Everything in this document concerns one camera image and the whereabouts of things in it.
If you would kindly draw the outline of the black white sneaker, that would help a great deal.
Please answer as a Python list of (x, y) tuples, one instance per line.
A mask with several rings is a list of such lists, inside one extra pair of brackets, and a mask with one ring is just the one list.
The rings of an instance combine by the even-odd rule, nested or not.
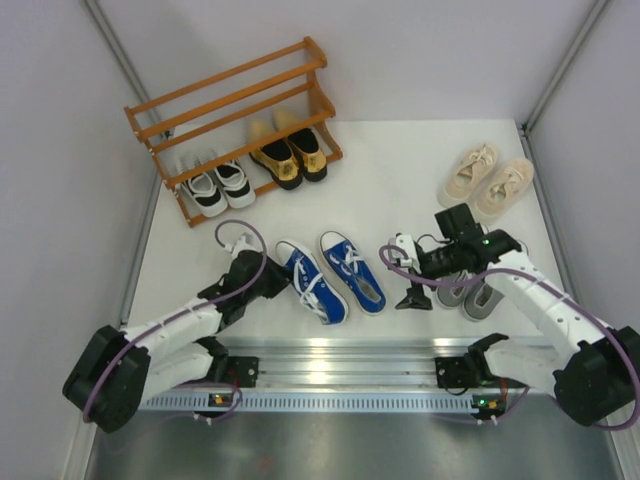
[(196, 204), (201, 214), (213, 218), (229, 206), (225, 196), (208, 173), (192, 177), (181, 184), (186, 194)]
[(214, 174), (231, 208), (243, 209), (255, 202), (256, 193), (237, 160), (216, 167)]

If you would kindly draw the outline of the gold loafer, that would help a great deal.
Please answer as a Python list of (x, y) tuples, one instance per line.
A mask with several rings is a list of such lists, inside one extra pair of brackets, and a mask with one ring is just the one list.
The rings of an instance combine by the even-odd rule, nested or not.
[[(301, 118), (286, 109), (276, 109), (273, 112), (276, 128), (281, 131), (295, 126)], [(327, 176), (327, 159), (320, 147), (316, 134), (310, 127), (304, 127), (292, 132), (286, 141), (302, 167), (302, 173), (310, 182), (320, 182)]]
[[(262, 140), (275, 132), (264, 120), (249, 121), (248, 135), (251, 142)], [(268, 172), (272, 180), (282, 189), (290, 191), (302, 183), (302, 172), (298, 160), (283, 139), (277, 139), (249, 153), (258, 166)]]

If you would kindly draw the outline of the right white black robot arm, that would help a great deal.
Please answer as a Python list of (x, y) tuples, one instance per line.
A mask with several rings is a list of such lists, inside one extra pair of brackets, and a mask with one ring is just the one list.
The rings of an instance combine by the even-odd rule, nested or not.
[(411, 236), (398, 234), (379, 250), (387, 267), (411, 283), (397, 309), (432, 309), (426, 288), (462, 288), (468, 301), (489, 291), (494, 297), (480, 307), (479, 316), (505, 299), (550, 344), (542, 349), (490, 334), (462, 356), (463, 381), (487, 386), (508, 379), (532, 387), (587, 427), (639, 405), (638, 332), (616, 330), (590, 314), (533, 265), (520, 242), (501, 229), (484, 230), (467, 204), (435, 218), (444, 237), (440, 247), (426, 251)]

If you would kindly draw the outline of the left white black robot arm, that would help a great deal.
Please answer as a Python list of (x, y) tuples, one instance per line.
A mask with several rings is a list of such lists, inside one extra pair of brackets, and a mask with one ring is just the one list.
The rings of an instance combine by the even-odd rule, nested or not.
[(168, 315), (135, 328), (99, 328), (62, 387), (63, 396), (103, 432), (122, 428), (150, 398), (201, 380), (220, 384), (228, 350), (217, 335), (258, 298), (272, 299), (291, 275), (261, 252), (236, 254), (229, 270)]

